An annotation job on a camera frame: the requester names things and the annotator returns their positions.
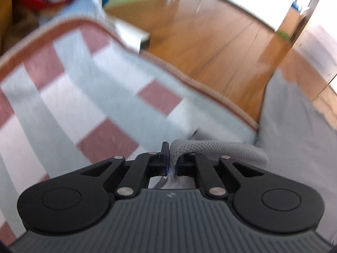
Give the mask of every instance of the wooden floor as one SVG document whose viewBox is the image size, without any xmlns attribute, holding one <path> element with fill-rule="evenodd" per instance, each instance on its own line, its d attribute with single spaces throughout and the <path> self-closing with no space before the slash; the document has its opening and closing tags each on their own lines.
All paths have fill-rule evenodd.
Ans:
<svg viewBox="0 0 337 253">
<path fill-rule="evenodd" d="M 337 129 L 337 95 L 330 86 L 327 86 L 313 101 L 316 109 L 323 113 L 332 127 Z"/>
<path fill-rule="evenodd" d="M 150 32 L 150 53 L 226 96 L 256 121 L 277 67 L 310 100 L 326 87 L 269 27 L 224 0 L 145 0 L 107 12 Z"/>
</svg>

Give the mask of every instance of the gray ribbed base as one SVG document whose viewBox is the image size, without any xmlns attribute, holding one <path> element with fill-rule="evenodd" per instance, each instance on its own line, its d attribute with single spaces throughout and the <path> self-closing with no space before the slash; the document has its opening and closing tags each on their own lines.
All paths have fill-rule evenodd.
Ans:
<svg viewBox="0 0 337 253">
<path fill-rule="evenodd" d="M 81 233 L 47 237 L 27 232 L 14 253 L 298 252 L 331 246 L 315 232 L 291 236 L 260 233 L 238 220 L 223 201 L 199 190 L 150 190 L 118 201 L 100 223 Z"/>
</svg>

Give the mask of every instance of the gray cloth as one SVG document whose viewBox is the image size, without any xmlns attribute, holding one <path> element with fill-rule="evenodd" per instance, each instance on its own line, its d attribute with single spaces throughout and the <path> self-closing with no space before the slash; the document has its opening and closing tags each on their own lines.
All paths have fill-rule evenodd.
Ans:
<svg viewBox="0 0 337 253">
<path fill-rule="evenodd" d="M 276 71 L 267 85 L 256 146 L 216 141 L 175 140 L 170 147 L 170 174 L 157 187 L 193 188 L 189 177 L 174 176 L 177 159 L 189 152 L 210 159 L 228 155 L 301 182 L 316 189 L 324 199 L 325 212 L 317 232 L 331 243 L 337 238 L 337 131 L 296 84 Z"/>
<path fill-rule="evenodd" d="M 162 179 L 156 188 L 164 189 L 184 189 L 194 188 L 194 180 L 190 177 L 177 177 L 174 175 L 174 167 L 178 158 L 186 153 L 203 153 L 210 160 L 218 160 L 221 155 L 228 155 L 244 161 L 252 161 L 259 167 L 264 168 L 268 165 L 266 154 L 259 148 L 248 144 L 226 143 L 211 140 L 175 140 L 170 147 L 170 172 L 167 179 Z"/>
<path fill-rule="evenodd" d="M 325 212 L 317 232 L 337 242 L 337 131 L 298 86 L 276 71 L 267 85 L 256 146 L 269 164 L 260 167 L 316 189 Z"/>
</svg>

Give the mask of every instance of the logo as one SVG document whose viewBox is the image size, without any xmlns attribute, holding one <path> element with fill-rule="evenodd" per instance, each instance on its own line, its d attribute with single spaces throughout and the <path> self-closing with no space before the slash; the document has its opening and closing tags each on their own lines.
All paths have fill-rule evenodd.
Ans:
<svg viewBox="0 0 337 253">
<path fill-rule="evenodd" d="M 172 198 L 172 197 L 174 197 L 176 194 L 175 194 L 174 192 L 171 192 L 171 193 L 167 193 L 166 195 L 167 195 L 168 197 Z"/>
</svg>

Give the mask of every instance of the red and white checkered blanket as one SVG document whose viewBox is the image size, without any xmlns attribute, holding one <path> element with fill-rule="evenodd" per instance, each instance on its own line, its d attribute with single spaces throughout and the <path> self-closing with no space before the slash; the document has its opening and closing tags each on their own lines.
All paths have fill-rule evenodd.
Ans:
<svg viewBox="0 0 337 253">
<path fill-rule="evenodd" d="M 0 82 L 4 243 L 25 231 L 16 201 L 37 182 L 114 155 L 158 151 L 196 128 L 254 143 L 255 131 L 232 111 L 144 57 L 107 25 L 73 19 L 41 28 L 0 60 L 1 75 L 8 74 Z"/>
</svg>

